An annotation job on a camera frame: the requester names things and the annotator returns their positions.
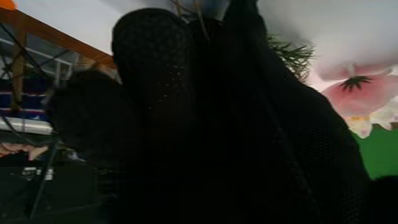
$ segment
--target black textured fabric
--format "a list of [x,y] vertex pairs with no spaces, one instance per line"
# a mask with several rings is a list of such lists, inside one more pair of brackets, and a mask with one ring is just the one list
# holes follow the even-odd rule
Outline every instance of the black textured fabric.
[[[370,184],[358,143],[269,48],[256,1],[233,0],[224,21],[205,25],[210,39],[199,22],[187,27],[159,9],[132,12],[112,43],[130,99],[95,80],[54,99],[66,143],[139,161],[118,171],[111,222],[358,224]],[[96,99],[64,105],[77,95]],[[72,114],[102,103],[118,105],[98,127],[93,114]]]

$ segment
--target dark object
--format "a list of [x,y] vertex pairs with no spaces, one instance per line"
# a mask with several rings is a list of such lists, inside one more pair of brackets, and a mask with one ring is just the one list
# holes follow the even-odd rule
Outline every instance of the dark object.
[[130,13],[112,43],[123,87],[80,73],[50,103],[66,144],[116,172],[109,222],[358,224],[359,146],[269,48],[256,1],[207,20],[210,41],[191,25],[164,10]]

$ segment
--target black fabric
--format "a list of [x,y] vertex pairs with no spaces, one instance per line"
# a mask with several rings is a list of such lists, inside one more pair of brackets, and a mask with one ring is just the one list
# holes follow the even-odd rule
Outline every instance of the black fabric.
[[167,11],[130,13],[112,43],[125,90],[89,75],[54,98],[66,144],[135,161],[111,223],[361,223],[358,143],[269,48],[256,1],[233,0],[205,26],[207,35]]

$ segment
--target wall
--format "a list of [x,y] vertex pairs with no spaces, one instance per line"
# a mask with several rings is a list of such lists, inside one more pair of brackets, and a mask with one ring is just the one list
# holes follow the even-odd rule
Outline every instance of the wall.
[[370,138],[358,138],[358,142],[372,178],[398,175],[398,130],[374,130]]

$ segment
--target flower petal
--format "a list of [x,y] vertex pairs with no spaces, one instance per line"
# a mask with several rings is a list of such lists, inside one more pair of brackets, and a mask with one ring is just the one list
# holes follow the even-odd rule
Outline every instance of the flower petal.
[[398,76],[368,77],[361,88],[347,89],[340,82],[322,92],[343,117],[370,115],[398,96]]
[[347,117],[345,122],[352,132],[358,134],[361,138],[366,138],[372,133],[370,117],[368,116]]
[[317,69],[320,78],[326,81],[349,79],[354,75],[352,72],[361,76],[388,75],[393,72],[393,63],[358,65],[356,63],[347,62],[334,66],[333,69]]

